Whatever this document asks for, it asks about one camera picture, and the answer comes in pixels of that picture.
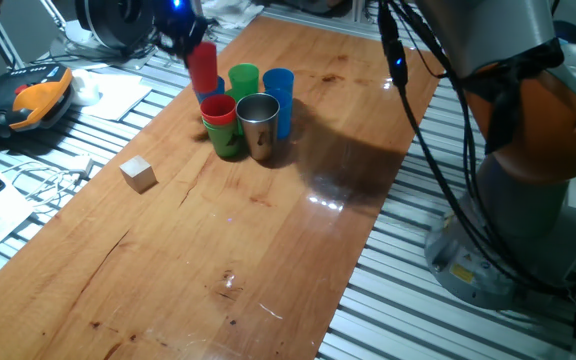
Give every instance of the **yellow label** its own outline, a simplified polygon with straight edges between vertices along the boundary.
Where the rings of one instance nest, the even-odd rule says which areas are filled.
[[[468,271],[468,269],[456,263],[450,267],[450,272],[468,284],[470,284],[475,277],[472,271]]]

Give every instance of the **plastic cup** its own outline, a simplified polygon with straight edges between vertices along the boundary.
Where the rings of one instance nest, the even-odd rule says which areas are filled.
[[[237,103],[232,97],[213,95],[201,103],[201,116],[211,125],[226,125],[237,118],[236,107]]]
[[[204,120],[204,126],[208,130],[208,137],[217,155],[231,157],[239,153],[241,141],[237,135],[237,121],[231,121],[226,125],[212,125]]]
[[[253,64],[239,64],[228,71],[235,100],[259,92],[259,69]]]
[[[282,89],[292,96],[293,85],[295,84],[295,74],[284,68],[276,68],[266,71],[263,77],[264,88]]]
[[[199,93],[210,93],[217,89],[217,46],[202,42],[188,55],[188,72],[193,88]]]
[[[201,103],[201,115],[217,155],[234,156],[239,152],[237,103],[228,95],[213,95]]]
[[[200,92],[197,92],[197,90],[195,90],[195,95],[197,96],[197,100],[199,101],[199,104],[201,104],[204,100],[206,100],[207,98],[209,98],[213,95],[221,95],[221,94],[225,93],[225,90],[226,90],[226,83],[225,83],[224,79],[221,76],[219,76],[217,79],[217,89],[215,89],[215,91],[212,91],[209,93],[200,93]]]
[[[277,118],[279,102],[268,94],[252,94],[237,103],[237,117],[241,121],[255,160],[266,160],[272,156],[277,144]]]
[[[292,117],[292,95],[282,89],[266,90],[266,94],[279,102],[279,122],[277,124],[277,139],[285,139],[290,135],[290,119]]]

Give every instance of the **scratch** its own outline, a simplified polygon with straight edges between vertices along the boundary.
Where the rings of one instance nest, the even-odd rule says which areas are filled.
[[[190,345],[192,345],[192,344],[198,343],[198,342],[206,342],[206,339],[191,341],[191,342],[188,343],[188,345],[186,345],[186,347],[188,347],[188,346],[190,346]]]
[[[115,346],[111,347],[110,350],[108,350],[106,356],[104,356],[104,360],[110,359],[110,357],[115,353],[115,351],[117,351],[117,349],[119,349],[120,346],[121,343],[116,343]]]
[[[179,206],[177,206],[177,209],[179,209],[181,207],[181,205],[184,204],[184,202],[186,201],[186,199],[188,198],[188,195],[190,195],[190,192],[195,188],[195,186],[197,186],[197,183],[199,182],[199,178],[201,177],[201,175],[203,174],[204,170],[206,169],[206,166],[208,166],[210,163],[212,163],[212,155],[209,155],[208,158],[206,159],[206,161],[204,162],[204,165],[201,167],[201,169],[199,169],[199,172],[197,173],[197,176],[195,176],[195,179],[192,181],[192,183],[190,184],[190,186],[188,187],[188,191],[186,191],[186,194],[184,195],[184,198],[181,199],[181,202],[179,202]]]
[[[235,299],[231,298],[230,296],[228,296],[228,295],[226,295],[226,294],[223,294],[223,293],[220,293],[220,292],[218,292],[217,294],[225,297],[226,299],[230,299],[230,300],[232,300],[232,301],[235,301]]]
[[[236,355],[237,357],[241,357],[241,354],[240,354],[240,353],[238,353],[238,352],[236,352],[236,351],[234,351],[234,350],[232,350],[232,349],[230,349],[230,348],[228,348],[228,347],[226,347],[226,346],[223,346],[223,345],[221,345],[221,344],[215,344],[215,345],[217,345],[217,346],[219,346],[220,348],[228,351],[229,353],[232,353],[232,354]]]
[[[190,195],[190,192],[192,191],[192,189],[194,189],[195,186],[197,186],[198,179],[199,179],[199,176],[197,176],[195,178],[195,180],[192,181],[192,184],[190,184],[190,186],[188,187],[188,191],[186,191],[186,194],[184,195],[183,199],[181,199],[181,201],[179,202],[179,206],[177,206],[177,209],[179,209],[181,207],[181,205],[184,204],[184,201],[186,201],[186,199],[188,198],[188,195]]]
[[[86,284],[84,285],[84,287],[81,289],[81,292],[79,292],[79,295],[77,295],[77,298],[75,299],[75,301],[72,303],[72,305],[70,306],[70,311],[68,311],[68,313],[70,314],[72,312],[72,309],[75,308],[75,306],[77,305],[77,303],[79,302],[79,299],[81,299],[81,295],[84,293],[84,291],[86,291],[86,289],[88,288],[88,285],[90,285],[90,282],[92,281],[92,279],[95,277],[95,275],[97,275],[97,273],[99,272],[99,269],[102,268],[102,266],[104,266],[104,264],[106,263],[106,260],[108,260],[108,257],[110,256],[110,254],[117,248],[117,246],[119,245],[119,243],[128,235],[128,233],[130,232],[130,229],[126,230],[126,232],[124,233],[124,235],[119,238],[119,240],[117,240],[117,242],[115,243],[115,245],[112,247],[112,249],[110,249],[110,251],[108,251],[108,253],[106,254],[106,256],[104,257],[104,260],[99,264],[99,266],[97,267],[97,269],[95,269],[95,271],[92,273],[92,275],[88,278],[88,281],[86,281]],[[52,344],[52,342],[55,340],[55,338],[57,337],[57,335],[61,332],[61,329],[64,327],[64,324],[66,323],[66,319],[68,317],[64,317],[64,320],[61,322],[61,324],[59,325],[59,327],[57,328],[57,331],[55,331],[52,335],[52,338],[50,338],[50,342],[48,342],[49,345]]]
[[[277,319],[279,319],[279,320],[283,320],[283,319],[284,319],[283,317],[281,317],[281,316],[279,316],[279,315],[275,314],[275,313],[274,313],[274,312],[272,312],[270,309],[268,309],[267,307],[265,307],[265,306],[264,306],[262,303],[259,303],[259,306],[261,306],[261,308],[262,308],[262,309],[264,309],[264,310],[268,311],[268,312],[270,313],[270,315],[272,315],[272,316],[276,317]]]

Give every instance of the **red cup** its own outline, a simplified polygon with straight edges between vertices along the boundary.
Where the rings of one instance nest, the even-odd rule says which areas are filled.
[[[217,45],[202,42],[188,55],[188,71],[195,91],[210,93],[217,89]]]
[[[228,95],[213,95],[201,103],[201,115],[211,125],[227,125],[237,118],[237,102]]]

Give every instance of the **wooden table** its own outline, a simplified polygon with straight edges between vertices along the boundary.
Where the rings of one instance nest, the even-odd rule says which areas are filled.
[[[408,55],[421,118],[438,81]],[[282,154],[220,159],[184,90],[0,271],[0,359],[315,356],[413,132],[379,42],[258,18],[220,74],[241,62],[295,72]]]

